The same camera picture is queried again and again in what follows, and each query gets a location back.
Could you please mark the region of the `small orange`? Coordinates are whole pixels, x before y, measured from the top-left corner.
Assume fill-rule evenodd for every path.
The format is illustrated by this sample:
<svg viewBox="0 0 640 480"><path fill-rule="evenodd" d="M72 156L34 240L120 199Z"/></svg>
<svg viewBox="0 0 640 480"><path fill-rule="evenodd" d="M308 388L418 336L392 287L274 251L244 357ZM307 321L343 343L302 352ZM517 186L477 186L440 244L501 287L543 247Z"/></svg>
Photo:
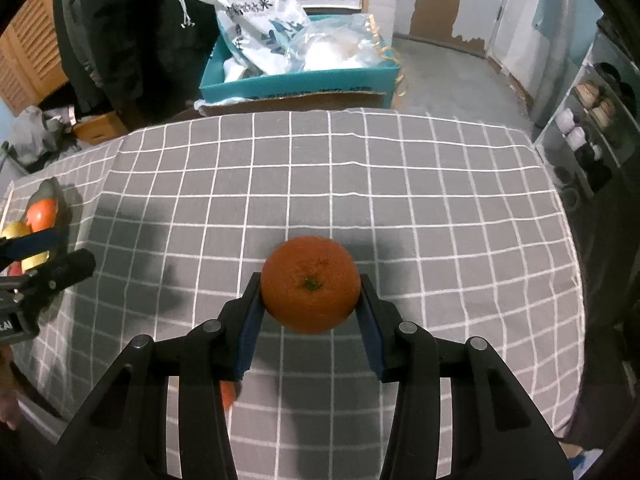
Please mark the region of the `small orange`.
<svg viewBox="0 0 640 480"><path fill-rule="evenodd" d="M43 198L26 210L25 222L32 232L52 229L58 214L58 202L54 198Z"/></svg>
<svg viewBox="0 0 640 480"><path fill-rule="evenodd" d="M242 382L221 382L220 394L222 408L225 413L231 410L234 402L238 400L242 391Z"/></svg>

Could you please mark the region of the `black hanging coat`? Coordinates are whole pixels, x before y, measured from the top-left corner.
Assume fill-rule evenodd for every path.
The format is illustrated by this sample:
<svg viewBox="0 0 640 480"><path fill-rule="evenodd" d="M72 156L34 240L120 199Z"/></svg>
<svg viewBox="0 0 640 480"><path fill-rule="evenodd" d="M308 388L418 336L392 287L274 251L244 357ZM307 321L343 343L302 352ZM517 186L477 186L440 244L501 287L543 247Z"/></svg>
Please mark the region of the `black hanging coat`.
<svg viewBox="0 0 640 480"><path fill-rule="evenodd" d="M81 114L114 112L130 130L161 124L200 95L219 36L196 0L53 0L64 73Z"/></svg>

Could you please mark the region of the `teal cardboard box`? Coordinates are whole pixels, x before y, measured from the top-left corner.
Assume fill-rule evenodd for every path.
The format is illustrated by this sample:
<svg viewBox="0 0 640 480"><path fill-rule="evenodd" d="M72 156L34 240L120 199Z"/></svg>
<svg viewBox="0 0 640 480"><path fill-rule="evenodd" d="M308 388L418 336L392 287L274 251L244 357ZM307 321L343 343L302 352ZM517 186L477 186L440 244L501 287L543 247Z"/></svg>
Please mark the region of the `teal cardboard box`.
<svg viewBox="0 0 640 480"><path fill-rule="evenodd" d="M375 92L384 93L386 102L390 104L401 80L400 65L391 48L386 61L359 70L288 72L274 76L244 73L232 80L228 77L232 66L235 66L235 60L230 50L224 40L218 39L200 82L201 97L206 103L222 103L231 99L262 100L308 93Z"/></svg>

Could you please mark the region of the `clear plastic bag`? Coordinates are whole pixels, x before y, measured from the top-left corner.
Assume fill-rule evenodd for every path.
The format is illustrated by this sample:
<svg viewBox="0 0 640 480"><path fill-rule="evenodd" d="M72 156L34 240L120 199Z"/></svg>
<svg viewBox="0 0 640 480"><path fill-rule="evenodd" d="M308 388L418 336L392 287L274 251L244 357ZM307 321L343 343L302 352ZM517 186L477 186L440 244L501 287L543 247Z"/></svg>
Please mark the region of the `clear plastic bag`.
<svg viewBox="0 0 640 480"><path fill-rule="evenodd" d="M290 73L359 70L388 59L386 46L372 14L320 16L290 42L286 51Z"/></svg>

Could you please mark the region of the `wooden drawer box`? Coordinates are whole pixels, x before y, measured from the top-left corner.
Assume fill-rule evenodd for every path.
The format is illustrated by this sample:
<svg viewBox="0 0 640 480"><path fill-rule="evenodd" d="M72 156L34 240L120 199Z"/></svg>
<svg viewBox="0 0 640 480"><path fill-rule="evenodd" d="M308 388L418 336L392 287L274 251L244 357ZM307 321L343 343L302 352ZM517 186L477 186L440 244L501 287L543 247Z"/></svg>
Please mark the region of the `wooden drawer box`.
<svg viewBox="0 0 640 480"><path fill-rule="evenodd" d="M128 129L115 112L87 117L73 126L73 133L82 142L98 145L126 136Z"/></svg>

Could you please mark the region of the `small orange front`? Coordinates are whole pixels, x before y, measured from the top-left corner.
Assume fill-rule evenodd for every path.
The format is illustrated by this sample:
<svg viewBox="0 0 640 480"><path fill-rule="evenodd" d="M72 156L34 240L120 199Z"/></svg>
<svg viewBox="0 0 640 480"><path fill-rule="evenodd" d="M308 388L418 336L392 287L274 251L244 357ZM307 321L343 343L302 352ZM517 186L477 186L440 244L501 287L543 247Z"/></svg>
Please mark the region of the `small orange front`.
<svg viewBox="0 0 640 480"><path fill-rule="evenodd" d="M231 410L234 402L238 400L242 391L242 382L221 382L220 394L222 408L225 413Z"/></svg>

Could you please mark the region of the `grey clothes pile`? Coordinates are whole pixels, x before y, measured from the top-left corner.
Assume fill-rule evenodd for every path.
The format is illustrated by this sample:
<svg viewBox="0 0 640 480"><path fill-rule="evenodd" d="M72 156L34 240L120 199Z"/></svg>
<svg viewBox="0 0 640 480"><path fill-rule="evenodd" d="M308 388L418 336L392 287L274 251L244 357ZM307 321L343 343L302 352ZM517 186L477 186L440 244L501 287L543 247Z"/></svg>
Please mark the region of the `grey clothes pile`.
<svg viewBox="0 0 640 480"><path fill-rule="evenodd" d="M73 105L42 110L26 107L15 119L9 137L1 142L1 177L26 177L82 150L74 135Z"/></svg>

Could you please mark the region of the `white printed rice bag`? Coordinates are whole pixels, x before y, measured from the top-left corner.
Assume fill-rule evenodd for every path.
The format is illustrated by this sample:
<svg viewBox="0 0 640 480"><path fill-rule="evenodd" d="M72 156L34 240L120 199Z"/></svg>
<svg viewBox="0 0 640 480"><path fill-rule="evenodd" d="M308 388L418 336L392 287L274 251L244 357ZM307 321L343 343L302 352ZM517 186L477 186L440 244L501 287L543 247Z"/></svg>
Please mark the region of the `white printed rice bag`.
<svg viewBox="0 0 640 480"><path fill-rule="evenodd" d="M291 69L293 39L310 23L297 0L198 0L215 9L220 36L236 62L274 76Z"/></svg>

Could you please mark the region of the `grey shoe rack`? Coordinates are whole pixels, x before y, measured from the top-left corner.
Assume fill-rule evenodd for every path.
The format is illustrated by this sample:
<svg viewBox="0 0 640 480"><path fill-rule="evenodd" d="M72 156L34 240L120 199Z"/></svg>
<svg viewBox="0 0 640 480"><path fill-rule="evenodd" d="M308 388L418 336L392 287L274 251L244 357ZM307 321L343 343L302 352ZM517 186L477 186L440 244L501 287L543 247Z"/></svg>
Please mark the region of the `grey shoe rack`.
<svg viewBox="0 0 640 480"><path fill-rule="evenodd" d="M639 191L639 67L602 30L535 148L560 192L590 200L615 179Z"/></svg>

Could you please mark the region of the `large orange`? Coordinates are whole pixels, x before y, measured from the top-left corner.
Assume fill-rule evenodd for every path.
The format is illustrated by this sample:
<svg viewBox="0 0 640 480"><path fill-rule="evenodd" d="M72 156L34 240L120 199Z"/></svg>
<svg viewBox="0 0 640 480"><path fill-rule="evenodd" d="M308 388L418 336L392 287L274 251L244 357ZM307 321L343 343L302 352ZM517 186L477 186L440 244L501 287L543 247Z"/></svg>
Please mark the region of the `large orange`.
<svg viewBox="0 0 640 480"><path fill-rule="evenodd" d="M299 236L281 244L260 272L267 312L281 325L305 335L344 323L356 307L361 280L349 252L334 240Z"/></svg>

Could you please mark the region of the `wooden louvered wardrobe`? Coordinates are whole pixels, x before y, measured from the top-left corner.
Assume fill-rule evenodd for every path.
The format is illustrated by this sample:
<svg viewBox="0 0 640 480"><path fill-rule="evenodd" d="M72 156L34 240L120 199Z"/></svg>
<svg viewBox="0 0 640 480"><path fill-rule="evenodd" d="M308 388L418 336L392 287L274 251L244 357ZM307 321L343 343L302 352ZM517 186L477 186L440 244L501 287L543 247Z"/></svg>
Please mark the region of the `wooden louvered wardrobe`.
<svg viewBox="0 0 640 480"><path fill-rule="evenodd" d="M53 0L26 0L1 35L1 99L14 117L68 83Z"/></svg>

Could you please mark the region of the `yellow-green pear back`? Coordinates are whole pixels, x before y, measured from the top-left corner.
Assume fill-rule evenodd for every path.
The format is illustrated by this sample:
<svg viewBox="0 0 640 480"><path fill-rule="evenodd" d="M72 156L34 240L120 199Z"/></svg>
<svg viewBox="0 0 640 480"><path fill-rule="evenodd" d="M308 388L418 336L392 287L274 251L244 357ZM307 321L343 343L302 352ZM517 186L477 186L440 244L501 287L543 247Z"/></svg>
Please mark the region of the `yellow-green pear back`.
<svg viewBox="0 0 640 480"><path fill-rule="evenodd" d="M1 232L1 236L7 240L14 240L14 238L24 237L29 234L32 234L32 229L21 221L7 224Z"/></svg>

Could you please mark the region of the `grey checkered tablecloth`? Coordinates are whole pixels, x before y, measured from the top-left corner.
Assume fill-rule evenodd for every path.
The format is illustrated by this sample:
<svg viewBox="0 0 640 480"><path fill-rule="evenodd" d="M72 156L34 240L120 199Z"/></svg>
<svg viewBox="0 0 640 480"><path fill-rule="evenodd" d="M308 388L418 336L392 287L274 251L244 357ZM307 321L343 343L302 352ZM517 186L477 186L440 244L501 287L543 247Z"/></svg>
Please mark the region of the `grey checkered tablecloth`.
<svg viewBox="0 0 640 480"><path fill-rule="evenodd" d="M567 479L585 309L505 126L262 112L11 183L1 340L41 479Z"/></svg>

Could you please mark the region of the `white door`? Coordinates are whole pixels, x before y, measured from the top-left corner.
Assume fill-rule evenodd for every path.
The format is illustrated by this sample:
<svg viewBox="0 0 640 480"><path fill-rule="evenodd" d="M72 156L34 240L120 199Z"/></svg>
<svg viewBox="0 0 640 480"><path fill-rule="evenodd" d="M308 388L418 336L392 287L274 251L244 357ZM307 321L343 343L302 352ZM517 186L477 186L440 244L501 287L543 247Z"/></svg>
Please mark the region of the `white door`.
<svg viewBox="0 0 640 480"><path fill-rule="evenodd" d="M536 127L559 96L573 33L573 0L502 0L488 60L506 78Z"/></svg>

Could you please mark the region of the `red apple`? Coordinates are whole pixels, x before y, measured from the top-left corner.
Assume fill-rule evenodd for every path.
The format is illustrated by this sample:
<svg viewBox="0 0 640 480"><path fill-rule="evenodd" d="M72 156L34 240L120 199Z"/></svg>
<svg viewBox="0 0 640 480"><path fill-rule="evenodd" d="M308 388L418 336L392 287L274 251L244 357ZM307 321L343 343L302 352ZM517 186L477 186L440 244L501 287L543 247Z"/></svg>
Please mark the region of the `red apple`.
<svg viewBox="0 0 640 480"><path fill-rule="evenodd" d="M19 261L12 262L8 269L8 276L21 276L22 274L22 264Z"/></svg>

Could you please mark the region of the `small orange back left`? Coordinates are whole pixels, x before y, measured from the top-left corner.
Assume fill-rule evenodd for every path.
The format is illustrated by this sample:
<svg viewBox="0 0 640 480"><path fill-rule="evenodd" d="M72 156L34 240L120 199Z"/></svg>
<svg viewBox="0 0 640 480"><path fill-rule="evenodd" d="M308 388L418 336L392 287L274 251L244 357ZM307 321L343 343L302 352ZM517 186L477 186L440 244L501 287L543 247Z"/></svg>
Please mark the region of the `small orange back left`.
<svg viewBox="0 0 640 480"><path fill-rule="evenodd" d="M26 210L25 222L32 232L52 229L58 214L58 202L54 198L43 198Z"/></svg>

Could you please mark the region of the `dark glass fruit bowl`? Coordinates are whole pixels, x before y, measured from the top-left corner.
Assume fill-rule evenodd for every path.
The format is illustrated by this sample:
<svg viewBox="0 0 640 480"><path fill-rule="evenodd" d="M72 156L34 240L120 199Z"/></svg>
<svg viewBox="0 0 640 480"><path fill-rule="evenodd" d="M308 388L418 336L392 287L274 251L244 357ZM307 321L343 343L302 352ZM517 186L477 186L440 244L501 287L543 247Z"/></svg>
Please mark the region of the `dark glass fruit bowl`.
<svg viewBox="0 0 640 480"><path fill-rule="evenodd" d="M70 216L68 214L70 212L68 211L64 192L57 178L49 178L40 182L37 191L30 196L26 204L22 220L25 222L27 208L43 198L54 198L58 202L58 214L56 215L54 228L66 229L68 234L68 224L70 223Z"/></svg>

